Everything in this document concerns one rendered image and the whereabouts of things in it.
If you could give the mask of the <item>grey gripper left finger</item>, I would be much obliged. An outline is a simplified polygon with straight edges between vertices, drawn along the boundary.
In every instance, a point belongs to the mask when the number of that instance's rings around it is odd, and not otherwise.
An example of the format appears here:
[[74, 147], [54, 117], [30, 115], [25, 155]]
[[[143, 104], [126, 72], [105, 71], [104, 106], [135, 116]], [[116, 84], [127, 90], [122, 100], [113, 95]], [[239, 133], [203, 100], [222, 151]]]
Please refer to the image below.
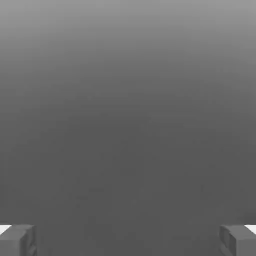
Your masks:
[[0, 256], [38, 256], [33, 224], [0, 224]]

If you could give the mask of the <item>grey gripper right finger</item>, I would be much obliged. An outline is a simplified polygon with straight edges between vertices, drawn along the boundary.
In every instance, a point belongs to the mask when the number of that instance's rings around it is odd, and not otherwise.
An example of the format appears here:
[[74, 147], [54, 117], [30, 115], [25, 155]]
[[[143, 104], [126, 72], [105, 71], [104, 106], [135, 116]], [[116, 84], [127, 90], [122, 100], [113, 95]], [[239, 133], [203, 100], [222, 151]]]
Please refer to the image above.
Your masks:
[[256, 256], [256, 224], [221, 225], [218, 236], [223, 256]]

